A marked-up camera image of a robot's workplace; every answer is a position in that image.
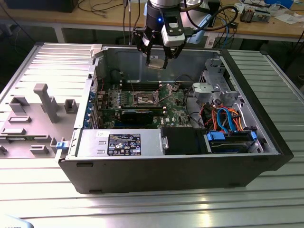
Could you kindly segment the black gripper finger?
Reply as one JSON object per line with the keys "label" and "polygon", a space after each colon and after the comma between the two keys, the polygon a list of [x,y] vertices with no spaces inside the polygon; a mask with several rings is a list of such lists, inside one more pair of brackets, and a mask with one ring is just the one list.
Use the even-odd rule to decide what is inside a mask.
{"label": "black gripper finger", "polygon": [[150,30],[150,34],[145,32],[149,31],[146,29],[136,29],[133,31],[133,38],[139,52],[146,55],[146,64],[150,63],[151,49],[154,45],[154,30]]}
{"label": "black gripper finger", "polygon": [[163,69],[166,69],[167,65],[168,65],[168,60],[172,59],[172,58],[177,58],[179,56],[179,54],[181,53],[181,51],[184,48],[184,44],[181,44],[179,46],[177,46],[173,51],[171,51],[170,47],[166,47],[163,46],[163,50],[165,53],[165,60],[164,60],[164,64],[163,64]]}

